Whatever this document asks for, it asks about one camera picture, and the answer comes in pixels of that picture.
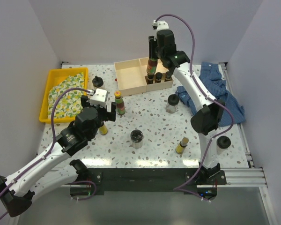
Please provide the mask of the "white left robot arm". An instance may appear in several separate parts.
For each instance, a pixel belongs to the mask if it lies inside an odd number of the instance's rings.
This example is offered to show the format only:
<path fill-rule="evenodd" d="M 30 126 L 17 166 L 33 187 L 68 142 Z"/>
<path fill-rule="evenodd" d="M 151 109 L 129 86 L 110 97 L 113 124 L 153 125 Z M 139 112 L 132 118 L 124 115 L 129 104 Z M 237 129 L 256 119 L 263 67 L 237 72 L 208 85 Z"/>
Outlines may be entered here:
<path fill-rule="evenodd" d="M 59 135 L 53 135 L 47 149 L 15 173 L 0 176 L 0 200 L 10 217 L 22 214 L 32 205 L 36 195 L 33 188 L 42 187 L 39 180 L 43 176 L 87 146 L 104 122 L 115 122 L 116 103 L 112 102 L 111 111 L 107 111 L 106 98 L 101 94 L 90 98 L 83 95 L 81 103 L 81 112 Z"/>

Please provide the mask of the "spice jar black lid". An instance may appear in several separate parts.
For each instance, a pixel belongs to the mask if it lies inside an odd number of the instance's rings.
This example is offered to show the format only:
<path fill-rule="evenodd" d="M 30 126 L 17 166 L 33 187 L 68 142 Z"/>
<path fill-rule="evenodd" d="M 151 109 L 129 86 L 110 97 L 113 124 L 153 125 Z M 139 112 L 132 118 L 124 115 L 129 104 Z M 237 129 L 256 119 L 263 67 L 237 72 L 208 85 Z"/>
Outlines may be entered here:
<path fill-rule="evenodd" d="M 154 74 L 147 74 L 147 84 L 153 84 Z"/>
<path fill-rule="evenodd" d="M 157 72 L 155 74 L 155 83 L 160 83 L 162 80 L 163 74 L 161 72 Z"/>

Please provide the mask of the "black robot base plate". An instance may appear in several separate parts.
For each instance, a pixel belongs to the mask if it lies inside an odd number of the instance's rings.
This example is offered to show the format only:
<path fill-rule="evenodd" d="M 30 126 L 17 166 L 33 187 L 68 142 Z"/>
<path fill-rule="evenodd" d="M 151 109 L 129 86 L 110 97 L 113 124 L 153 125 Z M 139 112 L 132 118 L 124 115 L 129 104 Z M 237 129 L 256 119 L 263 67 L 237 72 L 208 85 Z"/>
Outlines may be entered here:
<path fill-rule="evenodd" d="M 181 191 L 209 201 L 217 196 L 217 186 L 226 185 L 225 172 L 199 168 L 87 168 L 74 165 L 74 180 L 69 184 L 86 185 L 71 196 L 84 200 L 105 192 L 172 192 Z"/>

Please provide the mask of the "small dark spice jar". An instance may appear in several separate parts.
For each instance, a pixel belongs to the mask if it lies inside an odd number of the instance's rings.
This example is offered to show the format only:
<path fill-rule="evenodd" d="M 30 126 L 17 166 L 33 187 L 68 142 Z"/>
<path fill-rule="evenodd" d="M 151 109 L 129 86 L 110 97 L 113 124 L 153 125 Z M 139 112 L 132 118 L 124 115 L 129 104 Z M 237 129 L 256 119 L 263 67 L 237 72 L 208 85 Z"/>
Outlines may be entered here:
<path fill-rule="evenodd" d="M 170 71 L 167 71 L 165 73 L 165 79 L 164 79 L 165 82 L 169 82 L 169 81 L 172 81 L 172 73 Z"/>

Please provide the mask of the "sauce bottle green label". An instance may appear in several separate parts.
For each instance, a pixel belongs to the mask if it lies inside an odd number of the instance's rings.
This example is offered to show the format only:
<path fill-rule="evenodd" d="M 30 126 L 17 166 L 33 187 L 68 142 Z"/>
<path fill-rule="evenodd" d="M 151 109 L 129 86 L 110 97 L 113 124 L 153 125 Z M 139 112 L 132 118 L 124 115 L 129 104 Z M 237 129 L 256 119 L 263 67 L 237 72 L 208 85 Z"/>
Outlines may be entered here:
<path fill-rule="evenodd" d="M 119 90 L 115 91 L 114 97 L 115 97 L 115 103 L 117 105 L 117 113 L 118 113 L 118 115 L 124 115 L 125 112 L 126 112 L 126 109 L 125 109 L 125 103 L 123 101 L 121 92 Z"/>
<path fill-rule="evenodd" d="M 155 74 L 157 64 L 158 64 L 158 60 L 148 59 L 147 68 L 146 68 L 147 75 L 154 75 Z"/>

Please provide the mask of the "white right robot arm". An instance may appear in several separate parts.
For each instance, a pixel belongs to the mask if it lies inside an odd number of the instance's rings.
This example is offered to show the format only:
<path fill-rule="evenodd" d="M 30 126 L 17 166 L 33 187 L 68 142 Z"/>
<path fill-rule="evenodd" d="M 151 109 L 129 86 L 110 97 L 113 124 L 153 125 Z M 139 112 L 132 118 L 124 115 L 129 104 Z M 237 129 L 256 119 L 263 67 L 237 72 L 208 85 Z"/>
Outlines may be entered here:
<path fill-rule="evenodd" d="M 119 91 L 123 96 L 141 94 L 172 87 L 176 78 L 191 97 L 196 113 L 191 118 L 192 128 L 199 134 L 201 160 L 204 168 L 200 181 L 210 184 L 220 170 L 216 147 L 210 140 L 216 134 L 222 118 L 224 103 L 210 94 L 191 69 L 185 52 L 177 50 L 174 33 L 170 29 L 149 36 L 149 58 L 116 62 L 115 72 Z"/>

